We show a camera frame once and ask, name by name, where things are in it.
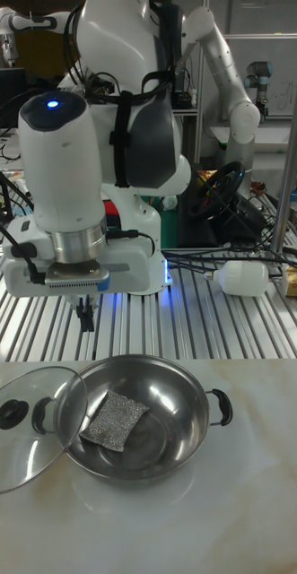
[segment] stainless steel pot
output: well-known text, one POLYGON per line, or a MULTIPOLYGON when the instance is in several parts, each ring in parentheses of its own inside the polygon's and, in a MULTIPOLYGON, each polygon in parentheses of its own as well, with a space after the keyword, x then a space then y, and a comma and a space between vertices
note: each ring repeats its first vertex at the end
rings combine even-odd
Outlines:
MULTIPOLYGON (((107 391, 149 407, 130 433, 124 452, 107 450, 78 435, 67 454, 90 473, 109 479, 143 480, 162 476, 191 458, 210 426, 210 407, 198 380, 179 365, 145 355, 98 361, 80 373, 88 396, 86 428, 107 391)), ((232 419, 227 395, 219 399, 225 426, 232 419)))

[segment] metal pole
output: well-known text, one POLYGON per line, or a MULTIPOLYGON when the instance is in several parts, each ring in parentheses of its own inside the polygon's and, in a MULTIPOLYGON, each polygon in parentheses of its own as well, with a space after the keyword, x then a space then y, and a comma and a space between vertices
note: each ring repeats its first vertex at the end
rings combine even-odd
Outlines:
POLYGON ((283 249, 284 235, 290 209, 290 195, 295 187, 297 174, 297 93, 293 110, 291 133, 288 140, 286 163, 284 166, 283 189, 277 208, 275 229, 271 249, 280 253, 283 249))

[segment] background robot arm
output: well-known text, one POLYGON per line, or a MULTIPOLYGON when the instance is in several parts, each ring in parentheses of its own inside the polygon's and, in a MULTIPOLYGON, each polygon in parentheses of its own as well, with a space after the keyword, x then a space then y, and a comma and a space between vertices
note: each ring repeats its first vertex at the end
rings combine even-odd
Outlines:
POLYGON ((13 66, 19 57, 15 34, 41 28, 63 34, 69 12, 56 12, 48 16, 24 16, 11 8, 0 8, 0 41, 4 61, 13 66))
POLYGON ((184 21, 182 36, 183 57, 177 65, 177 72, 184 66, 196 43, 200 42, 228 114, 230 136, 225 160, 226 163, 239 161, 244 165, 246 173, 240 192, 248 195, 259 110, 248 97, 230 48, 208 8, 197 8, 189 15, 184 21))

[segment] blue led light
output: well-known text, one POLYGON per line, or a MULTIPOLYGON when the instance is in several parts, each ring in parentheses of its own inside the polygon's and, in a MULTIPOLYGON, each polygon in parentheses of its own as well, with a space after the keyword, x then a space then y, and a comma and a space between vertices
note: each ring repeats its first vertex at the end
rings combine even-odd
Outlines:
POLYGON ((165 259, 165 263, 164 263, 164 273, 165 273, 165 279, 164 279, 164 281, 165 281, 165 283, 166 283, 166 285, 167 285, 167 283, 170 281, 170 280, 169 280, 169 274, 168 274, 168 261, 167 261, 167 259, 165 259))
POLYGON ((59 106, 58 101, 56 101, 56 100, 48 101, 48 108, 49 109, 57 108, 57 106, 59 106))

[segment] black connector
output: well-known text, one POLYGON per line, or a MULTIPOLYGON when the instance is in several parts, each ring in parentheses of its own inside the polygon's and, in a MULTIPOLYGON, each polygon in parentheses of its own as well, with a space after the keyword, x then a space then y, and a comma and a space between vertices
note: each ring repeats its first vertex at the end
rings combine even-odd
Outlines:
POLYGON ((138 231, 138 230, 128 230, 128 231, 109 230, 109 231, 107 231, 107 240, 109 240, 109 239, 136 239, 138 237, 146 237, 147 239, 149 239, 152 242, 152 254, 151 254, 151 257, 152 257, 154 252, 155 252, 155 244, 154 244, 153 238, 150 235, 147 235, 146 233, 142 233, 141 231, 138 231))

